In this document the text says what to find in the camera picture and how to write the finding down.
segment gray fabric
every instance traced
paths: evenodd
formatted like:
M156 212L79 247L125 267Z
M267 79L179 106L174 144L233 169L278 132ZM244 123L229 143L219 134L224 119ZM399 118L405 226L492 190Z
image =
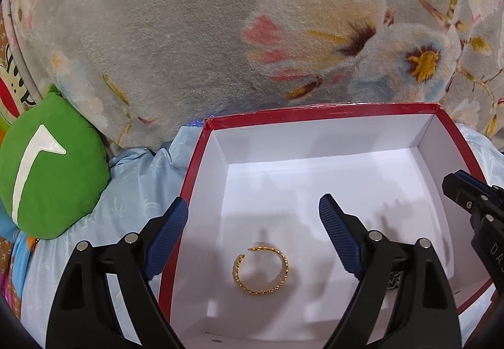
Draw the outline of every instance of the gray fabric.
M4 20L23 78L123 147L210 114L354 101L439 101L501 146L501 2L9 0Z

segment blue gripper pad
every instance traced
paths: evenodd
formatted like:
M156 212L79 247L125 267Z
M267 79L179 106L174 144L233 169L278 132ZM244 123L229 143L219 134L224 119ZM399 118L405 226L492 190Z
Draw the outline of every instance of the blue gripper pad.
M362 254L357 240L345 224L345 213L328 194L320 198L318 213L343 267L357 279L361 279L365 272L361 262Z
M464 170L459 170L456 173L454 173L454 175L466 181L467 183L473 185L474 187L479 189L483 194L486 194L494 204L497 203L497 197L495 196L495 191L489 188L488 185L483 184L481 181L475 179L472 175L466 173Z
M187 203L182 198L175 202L177 204L172 204L170 207L170 209L173 208L170 217L165 221L147 248L144 274L148 280L163 271L182 230L186 226L189 216Z

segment gold ring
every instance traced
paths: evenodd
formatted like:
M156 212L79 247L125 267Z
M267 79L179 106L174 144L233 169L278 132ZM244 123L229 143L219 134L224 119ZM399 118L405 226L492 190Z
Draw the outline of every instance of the gold ring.
M238 275L238 271L240 269L241 261L243 261L243 259L245 258L245 254L242 253L241 255L238 255L238 257L236 258L236 261L234 263L234 266L233 266L233 279L236 282L236 284L241 289L243 289L245 292L248 292L249 294L253 294L253 295L272 294L273 292L275 292L278 289L280 289L280 287L285 283L285 281L287 280L287 277L289 276L289 263L288 263L287 258L285 257L285 255L283 255L283 253L281 253L280 250L277 250L277 249L272 248L272 247L258 246L258 247L250 248L250 251L252 251L252 252L256 252L256 251L271 251L271 252L276 253L282 259L282 267L285 266L285 274L282 277L282 279L280 280L280 282L278 283L278 285L276 285L274 288L272 288L270 290L266 290L266 291L263 291L263 292L256 292L254 290L248 289L245 285L243 285L241 283L240 276Z

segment green pillow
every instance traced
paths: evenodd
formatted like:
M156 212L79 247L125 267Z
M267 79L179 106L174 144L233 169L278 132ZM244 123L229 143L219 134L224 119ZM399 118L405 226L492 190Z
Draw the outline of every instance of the green pillow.
M92 212L108 178L100 136L57 91L21 114L0 147L0 198L36 238L56 238Z

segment screw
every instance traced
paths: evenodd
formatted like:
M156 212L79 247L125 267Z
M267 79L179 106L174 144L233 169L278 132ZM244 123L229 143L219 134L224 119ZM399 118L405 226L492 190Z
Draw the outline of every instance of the screw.
M383 239L383 234L380 231L370 231L369 238L372 241L381 241Z
M84 251L87 247L89 246L89 243L87 241L80 241L77 244L77 251Z
M432 243L430 243L430 241L427 238L420 238L418 243L420 244L420 246L422 248L426 248L426 249L430 248L432 246Z
M124 237L124 241L126 243L135 243L138 240L138 234L135 232L130 232L128 235Z

